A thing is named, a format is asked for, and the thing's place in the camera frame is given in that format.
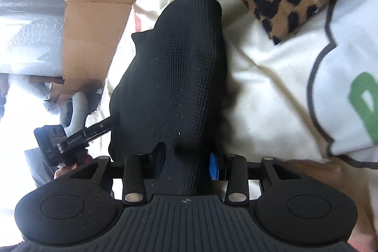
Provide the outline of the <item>person's left hand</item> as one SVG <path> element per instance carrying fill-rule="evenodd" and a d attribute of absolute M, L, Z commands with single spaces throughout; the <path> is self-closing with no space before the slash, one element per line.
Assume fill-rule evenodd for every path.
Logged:
<path fill-rule="evenodd" d="M 89 154 L 86 155 L 85 157 L 85 160 L 83 162 L 83 164 L 87 164 L 89 162 L 91 162 L 93 160 L 93 157 Z M 55 171 L 55 174 L 54 174 L 54 179 L 58 179 L 60 178 L 61 176 L 79 168 L 80 165 L 78 163 L 75 163 L 73 165 L 66 165 L 66 166 L 62 166 L 62 167 L 59 167 L 57 171 Z"/>

